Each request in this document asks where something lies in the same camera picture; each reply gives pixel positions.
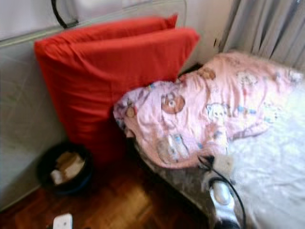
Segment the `wooden floor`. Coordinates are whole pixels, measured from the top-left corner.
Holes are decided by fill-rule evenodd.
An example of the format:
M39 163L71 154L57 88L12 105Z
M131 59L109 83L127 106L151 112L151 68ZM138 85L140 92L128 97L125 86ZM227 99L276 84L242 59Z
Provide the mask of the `wooden floor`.
M68 212L73 229L208 228L204 215L130 158L95 172L76 196L38 189L2 212L0 223L3 229L52 228L53 219Z

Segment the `bed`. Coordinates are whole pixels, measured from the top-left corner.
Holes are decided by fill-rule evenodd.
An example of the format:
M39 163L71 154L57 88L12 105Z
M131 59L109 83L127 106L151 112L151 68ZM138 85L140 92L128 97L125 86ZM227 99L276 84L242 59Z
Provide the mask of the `bed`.
M226 59L230 55L232 54L221 54L220 56ZM221 68L225 71L226 66L221 65ZM199 75L200 72L190 73L190 75L194 74ZM228 136L229 139L234 140L228 144L222 141L217 142L219 145L227 144L226 154L234 158L234 171L231 179L236 182L235 188L244 202L248 228L302 228L305 224L305 192L303 191L305 187L305 155L303 153L305 146L305 117L303 115L305 112L303 101L305 83L301 80L301 74L298 74L296 79L289 79L293 87L290 93L287 92L289 90L285 91L287 93L283 96L283 100L287 99L287 102L282 103L283 106L278 111L280 114L274 115L273 110L271 119L270 117L263 118L264 123L268 123L267 126L264 124L251 130L250 134L243 130L239 131L238 135ZM246 81L253 83L251 78L247 78ZM122 108L122 101L118 102L119 106L115 106L114 113L117 108ZM138 111L131 109L131 101L127 103L127 110L123 111L123 115L134 117ZM242 109L238 106L237 112L256 114L246 107ZM126 126L131 126L128 124L128 120L123 119L122 121L122 119L118 119L118 115L118 113L114 114L118 124L121 127L124 125L127 136L136 137L136 148L151 170L187 197L203 213L208 214L209 199L203 187L205 171L194 164L183 162L182 164L176 163L178 166L171 166L172 163L169 161L155 160L149 150L143 147L145 144L139 141L138 134L132 129L126 129ZM241 211L237 204L235 211L240 218Z

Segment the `mattress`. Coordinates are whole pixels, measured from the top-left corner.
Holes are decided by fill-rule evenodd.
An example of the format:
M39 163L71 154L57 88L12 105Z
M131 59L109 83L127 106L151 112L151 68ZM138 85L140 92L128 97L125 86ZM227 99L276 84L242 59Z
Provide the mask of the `mattress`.
M245 205L248 228L303 228L305 225L305 82L289 95L278 122L259 136L229 145L234 158L232 179ZM136 144L143 161L203 213L209 199L204 171L166 169L154 164ZM235 211L241 217L236 202Z

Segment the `electric cord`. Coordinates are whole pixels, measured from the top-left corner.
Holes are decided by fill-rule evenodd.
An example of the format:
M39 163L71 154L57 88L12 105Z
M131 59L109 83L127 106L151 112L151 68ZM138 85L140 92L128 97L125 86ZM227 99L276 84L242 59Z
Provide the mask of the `electric cord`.
M233 187L232 183L225 177L223 176L220 172L218 172L217 170L215 170L211 165L208 165L206 162L202 161L202 159L200 158L200 156L198 157L200 163L205 166L208 170L208 171L213 171L215 172L218 176L220 176L229 186L230 188L233 190L233 192L235 193L237 199L238 199L238 202L240 204L240 207L242 209L242 212L243 212L243 229L246 229L246 213L245 213L245 210L244 210L244 204L242 202L242 199L240 198L240 196L238 195L236 189Z

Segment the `pink blanket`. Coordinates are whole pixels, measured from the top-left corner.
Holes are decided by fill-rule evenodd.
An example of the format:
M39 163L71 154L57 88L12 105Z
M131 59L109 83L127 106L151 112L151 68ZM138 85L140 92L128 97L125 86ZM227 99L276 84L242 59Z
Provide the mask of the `pink blanket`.
M221 53L176 83L128 92L114 117L162 167L198 164L198 154L225 154L228 141L258 135L281 115L302 75L238 52Z

